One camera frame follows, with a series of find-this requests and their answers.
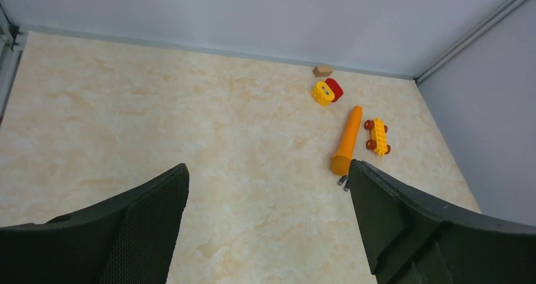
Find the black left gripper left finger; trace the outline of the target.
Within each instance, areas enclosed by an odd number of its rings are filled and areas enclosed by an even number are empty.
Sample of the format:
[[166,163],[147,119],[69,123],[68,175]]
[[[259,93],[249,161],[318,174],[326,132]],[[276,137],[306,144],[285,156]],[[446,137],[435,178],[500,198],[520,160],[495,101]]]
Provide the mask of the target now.
[[1,282],[165,283],[189,178],[178,164],[47,223],[1,228]]

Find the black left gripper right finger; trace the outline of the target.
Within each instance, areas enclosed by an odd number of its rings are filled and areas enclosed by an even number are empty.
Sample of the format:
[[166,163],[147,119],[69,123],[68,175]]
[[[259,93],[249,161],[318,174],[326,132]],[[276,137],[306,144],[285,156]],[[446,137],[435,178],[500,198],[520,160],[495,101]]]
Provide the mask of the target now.
[[353,160],[348,182],[378,283],[534,283],[535,227],[493,218]]

